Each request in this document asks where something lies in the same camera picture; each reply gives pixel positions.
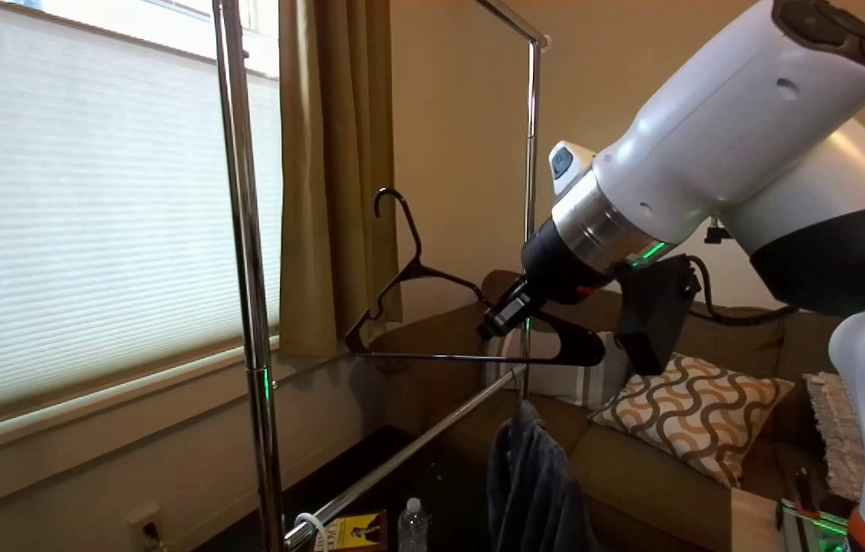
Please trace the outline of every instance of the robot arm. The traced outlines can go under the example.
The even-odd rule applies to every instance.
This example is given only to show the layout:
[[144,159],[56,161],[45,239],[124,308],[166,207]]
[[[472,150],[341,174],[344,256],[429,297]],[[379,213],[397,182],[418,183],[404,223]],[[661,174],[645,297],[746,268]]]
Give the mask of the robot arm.
[[[865,23],[826,0],[756,0],[592,159],[551,152],[558,202],[483,328],[642,268],[722,217],[767,289],[819,312],[865,308]],[[830,359],[865,426],[865,312]]]

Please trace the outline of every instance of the window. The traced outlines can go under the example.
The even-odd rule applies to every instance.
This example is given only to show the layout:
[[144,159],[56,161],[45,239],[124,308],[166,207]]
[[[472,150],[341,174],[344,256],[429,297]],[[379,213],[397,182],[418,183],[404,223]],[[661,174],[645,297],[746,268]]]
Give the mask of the window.
[[[64,0],[28,7],[56,12]],[[211,23],[195,0],[108,7]],[[215,61],[85,23],[0,7],[0,417],[195,359],[241,332]],[[269,74],[257,68],[248,95],[276,320]]]

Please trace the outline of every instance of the black hanger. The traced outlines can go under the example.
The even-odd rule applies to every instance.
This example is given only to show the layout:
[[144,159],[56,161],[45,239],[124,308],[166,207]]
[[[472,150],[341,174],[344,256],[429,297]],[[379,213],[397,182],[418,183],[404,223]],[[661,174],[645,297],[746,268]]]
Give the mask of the black hanger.
[[472,285],[472,282],[467,282],[467,279],[459,279],[459,275],[450,275],[450,272],[440,272],[440,268],[422,263],[422,239],[421,239],[421,231],[418,231],[418,223],[415,223],[415,217],[410,217],[410,207],[409,207],[409,202],[404,202],[404,195],[402,195],[400,189],[379,188],[379,189],[374,192],[374,217],[379,213],[379,200],[384,200],[384,195],[391,195],[391,200],[400,202],[400,207],[402,207],[402,213],[404,213],[404,220],[409,220],[409,233],[410,233],[415,250],[410,250],[410,261],[384,285],[384,292],[374,297],[374,303],[360,315],[360,321],[344,333],[344,343],[346,343],[346,350],[352,350],[352,351],[363,351],[363,350],[364,350],[363,328],[364,328],[371,320],[379,320],[379,315],[384,315],[384,297],[387,297],[397,285],[402,285],[402,282],[409,282],[409,279],[448,279],[448,282],[456,282],[456,285],[468,289],[468,292],[475,293],[475,299],[483,303],[483,293],[481,293],[477,285]]

